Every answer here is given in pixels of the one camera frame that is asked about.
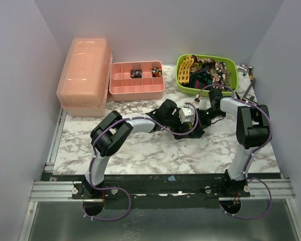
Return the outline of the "navy tie with yellow flowers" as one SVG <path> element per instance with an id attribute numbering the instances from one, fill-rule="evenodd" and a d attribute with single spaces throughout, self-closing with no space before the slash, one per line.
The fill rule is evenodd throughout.
<path id="1" fill-rule="evenodd" d="M 191 122 L 185 122 L 184 125 L 186 127 L 186 131 L 190 131 L 194 127 L 194 125 Z M 204 133 L 205 131 L 201 124 L 197 124 L 195 129 L 191 133 L 185 135 L 185 138 L 199 139 L 204 135 Z"/>

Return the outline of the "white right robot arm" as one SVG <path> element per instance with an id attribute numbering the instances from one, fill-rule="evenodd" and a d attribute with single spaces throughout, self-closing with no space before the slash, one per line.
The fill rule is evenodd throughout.
<path id="1" fill-rule="evenodd" d="M 238 148 L 221 181 L 221 192 L 231 197 L 247 185 L 247 172 L 255 154 L 272 138 L 268 108 L 223 96 L 219 88 L 211 89 L 208 96 L 211 107 L 198 112 L 200 129 L 212 125 L 211 120 L 216 117 L 225 117 L 226 114 L 236 117 Z"/>

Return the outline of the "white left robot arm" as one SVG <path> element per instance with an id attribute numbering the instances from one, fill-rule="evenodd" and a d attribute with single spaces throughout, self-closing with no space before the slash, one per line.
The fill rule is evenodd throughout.
<path id="1" fill-rule="evenodd" d="M 141 116 L 123 117 L 119 112 L 108 114 L 90 134 L 93 157 L 85 179 L 84 193 L 96 198 L 104 190 L 100 184 L 104 181 L 108 161 L 124 144 L 131 134 L 166 131 L 177 138 L 191 136 L 198 124 L 199 113 L 191 103 L 185 107 L 167 99 L 161 106 Z"/>

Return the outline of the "green navy red striped tie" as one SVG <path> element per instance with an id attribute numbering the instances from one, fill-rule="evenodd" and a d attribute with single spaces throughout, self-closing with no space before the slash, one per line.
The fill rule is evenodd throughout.
<path id="1" fill-rule="evenodd" d="M 194 89 L 202 89 L 213 83 L 211 74 L 207 72 L 198 72 L 192 75 L 190 79 L 190 87 Z"/>

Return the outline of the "grey metal clamp tool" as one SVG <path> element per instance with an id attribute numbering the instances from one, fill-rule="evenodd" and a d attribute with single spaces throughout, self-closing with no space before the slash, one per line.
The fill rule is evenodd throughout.
<path id="1" fill-rule="evenodd" d="M 243 101 L 253 101 L 254 100 L 254 98 L 255 98 L 254 95 L 252 95 L 250 97 L 248 96 L 248 94 L 249 94 L 251 88 L 253 87 L 254 83 L 255 83 L 255 78 L 252 78 L 250 80 L 250 84 L 249 84 L 247 90 L 245 91 L 245 93 L 244 93 L 244 95 L 242 97 Z"/>

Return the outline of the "yellow tie with beetles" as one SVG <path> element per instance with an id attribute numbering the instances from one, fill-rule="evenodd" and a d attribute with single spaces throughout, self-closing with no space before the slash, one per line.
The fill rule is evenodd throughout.
<path id="1" fill-rule="evenodd" d="M 190 82 L 190 68 L 194 63 L 192 56 L 187 55 L 186 58 L 179 65 L 178 83 L 180 85 L 188 85 Z"/>

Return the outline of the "rolled colourful tie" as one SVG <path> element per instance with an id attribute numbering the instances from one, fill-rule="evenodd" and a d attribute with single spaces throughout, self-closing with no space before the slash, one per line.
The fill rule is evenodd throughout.
<path id="1" fill-rule="evenodd" d="M 152 68 L 150 71 L 151 71 L 153 78 L 162 76 L 162 68 L 161 67 Z"/>

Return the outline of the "green plastic bin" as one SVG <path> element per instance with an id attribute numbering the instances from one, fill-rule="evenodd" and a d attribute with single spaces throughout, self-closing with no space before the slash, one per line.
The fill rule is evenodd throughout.
<path id="1" fill-rule="evenodd" d="M 222 86 L 222 87 L 225 88 L 225 89 L 221 89 L 222 94 L 224 96 L 230 96 L 232 94 L 232 91 L 230 91 L 229 88 L 233 89 L 234 91 L 237 90 L 237 88 L 238 88 L 238 73 L 237 73 L 237 70 L 236 70 L 236 65 L 232 60 L 230 60 L 228 58 L 224 58 L 224 57 L 217 57 L 217 56 L 210 56 L 210 55 L 203 55 L 203 54 L 184 54 L 184 55 L 182 55 L 178 58 L 177 64 L 176 64 L 176 83 L 178 85 L 179 90 L 182 93 L 189 94 L 189 95 L 199 94 L 200 96 L 208 96 L 208 91 L 211 90 L 209 85 L 202 88 L 202 89 L 194 89 L 194 88 L 190 87 L 190 83 L 188 85 L 180 85 L 178 83 L 179 65 L 186 58 L 187 55 L 190 55 L 190 56 L 197 55 L 201 58 L 214 58 L 215 62 L 225 62 L 227 69 L 231 71 L 231 76 L 230 76 L 231 87 L 227 87 L 227 86 L 219 85 L 219 84 L 216 84 L 216 86 Z M 191 79 L 193 74 L 198 73 L 198 72 L 207 72 L 207 73 L 210 74 L 210 70 L 211 70 L 212 66 L 213 66 L 213 64 L 206 65 L 206 66 L 202 67 L 199 70 L 190 68 L 190 79 Z"/>

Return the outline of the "pink compartment tray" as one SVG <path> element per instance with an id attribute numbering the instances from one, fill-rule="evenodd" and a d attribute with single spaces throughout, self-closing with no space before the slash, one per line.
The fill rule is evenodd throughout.
<path id="1" fill-rule="evenodd" d="M 162 68 L 162 76 L 153 78 L 151 69 Z M 131 78 L 132 69 L 141 69 L 142 78 Z M 118 62 L 111 67 L 109 93 L 115 101 L 161 99 L 165 90 L 163 65 L 160 61 Z"/>

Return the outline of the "rolled dark floral tie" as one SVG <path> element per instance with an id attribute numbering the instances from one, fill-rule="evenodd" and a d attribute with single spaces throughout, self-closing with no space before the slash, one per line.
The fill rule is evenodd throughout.
<path id="1" fill-rule="evenodd" d="M 142 70 L 141 69 L 132 69 L 130 71 L 131 78 L 142 78 Z"/>

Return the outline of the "pink translucent storage box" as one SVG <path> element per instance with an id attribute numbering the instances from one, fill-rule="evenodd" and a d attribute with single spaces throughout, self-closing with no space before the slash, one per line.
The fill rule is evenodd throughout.
<path id="1" fill-rule="evenodd" d="M 74 117 L 102 117 L 112 52 L 105 38 L 73 39 L 57 88 L 61 108 Z"/>

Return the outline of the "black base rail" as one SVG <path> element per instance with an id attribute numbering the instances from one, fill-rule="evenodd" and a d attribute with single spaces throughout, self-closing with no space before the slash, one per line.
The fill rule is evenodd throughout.
<path id="1" fill-rule="evenodd" d="M 95 190 L 84 176 L 52 176 L 45 174 L 41 181 L 80 181 L 75 185 L 75 198 L 82 194 L 84 198 L 98 199 L 101 202 L 74 202 L 92 215 L 100 215 L 103 210 L 132 209 L 173 209 L 173 208 L 209 208 L 221 206 L 229 212 L 238 212 L 241 196 L 249 197 L 249 183 L 257 180 L 281 179 L 279 174 L 262 173 L 249 175 L 244 189 L 234 194 L 225 194 L 221 190 L 224 174 L 148 174 L 148 175 L 106 175 Z"/>

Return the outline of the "aluminium extrusion rail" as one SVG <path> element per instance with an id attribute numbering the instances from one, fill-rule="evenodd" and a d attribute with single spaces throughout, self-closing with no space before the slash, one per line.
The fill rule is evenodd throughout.
<path id="1" fill-rule="evenodd" d="M 253 180 L 249 183 L 250 196 L 241 196 L 241 200 L 265 200 L 270 196 L 273 200 L 294 199 L 295 192 L 289 179 L 266 179 L 260 183 Z M 101 202 L 102 199 L 84 198 L 82 194 L 75 198 L 79 192 L 75 190 L 75 185 L 80 181 L 36 181 L 34 182 L 30 194 L 30 202 Z"/>

